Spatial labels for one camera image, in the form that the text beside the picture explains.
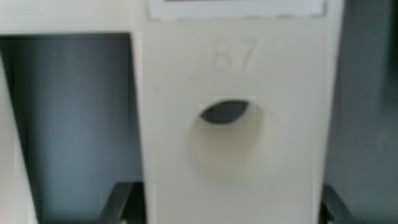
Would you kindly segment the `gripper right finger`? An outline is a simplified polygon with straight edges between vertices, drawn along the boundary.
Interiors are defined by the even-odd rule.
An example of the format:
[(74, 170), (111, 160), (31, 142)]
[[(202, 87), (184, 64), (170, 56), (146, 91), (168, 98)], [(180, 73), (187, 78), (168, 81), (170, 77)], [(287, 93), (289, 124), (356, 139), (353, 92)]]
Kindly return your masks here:
[(322, 191), (321, 224), (363, 224), (329, 184), (324, 185)]

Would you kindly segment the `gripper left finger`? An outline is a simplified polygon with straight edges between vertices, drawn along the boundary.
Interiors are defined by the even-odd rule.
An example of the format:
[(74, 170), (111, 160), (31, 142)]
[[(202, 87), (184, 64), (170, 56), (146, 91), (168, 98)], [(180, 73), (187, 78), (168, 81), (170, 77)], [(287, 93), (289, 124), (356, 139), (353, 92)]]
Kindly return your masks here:
[(118, 183), (97, 224), (145, 224), (143, 183)]

